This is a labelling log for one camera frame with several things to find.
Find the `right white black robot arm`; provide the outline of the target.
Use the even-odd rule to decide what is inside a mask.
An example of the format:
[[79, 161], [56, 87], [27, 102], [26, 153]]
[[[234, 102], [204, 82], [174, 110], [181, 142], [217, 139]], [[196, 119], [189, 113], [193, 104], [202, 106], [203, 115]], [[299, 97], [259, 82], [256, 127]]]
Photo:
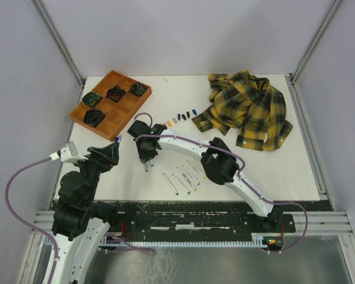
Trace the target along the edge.
[[154, 159], [160, 150], [174, 151], [196, 159], [211, 182], [229, 187], [250, 206], [260, 217], [260, 226], [264, 230], [274, 231], [281, 225], [282, 207], [254, 188], [243, 174], [246, 163], [231, 152], [222, 139], [194, 139], [164, 125], [150, 127], [139, 120], [133, 122], [127, 133], [136, 143], [141, 162]]

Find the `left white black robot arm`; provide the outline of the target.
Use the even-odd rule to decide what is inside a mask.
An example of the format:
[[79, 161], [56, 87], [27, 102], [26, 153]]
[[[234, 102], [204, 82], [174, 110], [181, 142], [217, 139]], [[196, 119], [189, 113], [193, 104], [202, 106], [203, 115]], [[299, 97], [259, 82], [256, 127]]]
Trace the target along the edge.
[[82, 156], [70, 141], [51, 154], [53, 160], [71, 163], [79, 170], [60, 180], [45, 283], [83, 283], [100, 241], [118, 227], [117, 207], [94, 199], [100, 175], [119, 162], [119, 146], [115, 141], [102, 148], [89, 147], [88, 154]]

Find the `light blue cap marker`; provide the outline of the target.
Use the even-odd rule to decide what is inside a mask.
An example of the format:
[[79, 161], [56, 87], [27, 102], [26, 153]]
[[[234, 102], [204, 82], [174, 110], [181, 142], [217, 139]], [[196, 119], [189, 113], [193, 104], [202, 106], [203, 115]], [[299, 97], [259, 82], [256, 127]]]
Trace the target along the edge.
[[178, 190], [175, 188], [175, 186], [173, 185], [173, 183], [170, 181], [170, 179], [167, 177], [165, 173], [163, 173], [163, 177], [168, 183], [168, 185], [170, 186], [171, 190], [174, 192], [174, 195], [178, 196], [179, 195]]

